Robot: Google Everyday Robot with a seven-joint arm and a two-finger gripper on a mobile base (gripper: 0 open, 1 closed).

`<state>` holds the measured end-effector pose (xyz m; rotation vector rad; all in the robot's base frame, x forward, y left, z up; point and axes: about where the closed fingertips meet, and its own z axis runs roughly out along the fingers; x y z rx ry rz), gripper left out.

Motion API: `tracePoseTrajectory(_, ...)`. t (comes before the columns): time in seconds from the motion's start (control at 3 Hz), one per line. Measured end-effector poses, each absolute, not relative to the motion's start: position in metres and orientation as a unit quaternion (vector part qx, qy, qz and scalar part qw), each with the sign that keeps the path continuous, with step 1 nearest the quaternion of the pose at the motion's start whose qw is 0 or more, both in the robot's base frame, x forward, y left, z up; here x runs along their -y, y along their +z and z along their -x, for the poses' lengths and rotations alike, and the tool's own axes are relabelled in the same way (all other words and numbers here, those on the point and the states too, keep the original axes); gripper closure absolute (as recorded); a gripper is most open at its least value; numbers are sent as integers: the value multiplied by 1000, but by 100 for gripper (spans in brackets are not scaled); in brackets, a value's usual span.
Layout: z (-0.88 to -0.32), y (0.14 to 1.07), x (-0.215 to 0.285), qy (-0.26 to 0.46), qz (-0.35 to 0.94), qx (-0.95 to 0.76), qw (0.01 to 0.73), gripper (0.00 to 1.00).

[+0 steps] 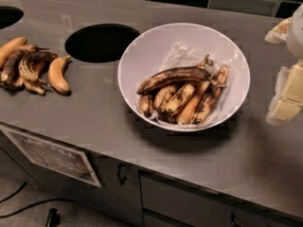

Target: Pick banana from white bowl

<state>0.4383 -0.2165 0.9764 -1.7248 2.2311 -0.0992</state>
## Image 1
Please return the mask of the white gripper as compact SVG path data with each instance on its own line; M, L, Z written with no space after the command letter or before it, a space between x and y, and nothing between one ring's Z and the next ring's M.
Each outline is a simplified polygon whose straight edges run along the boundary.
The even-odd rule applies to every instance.
M284 19L266 35L264 40L271 44L286 41L290 52L303 59L303 4L294 12L292 18ZM275 95L266 115L266 122L280 126L292 121L303 110L303 62L291 68L282 66L278 72Z

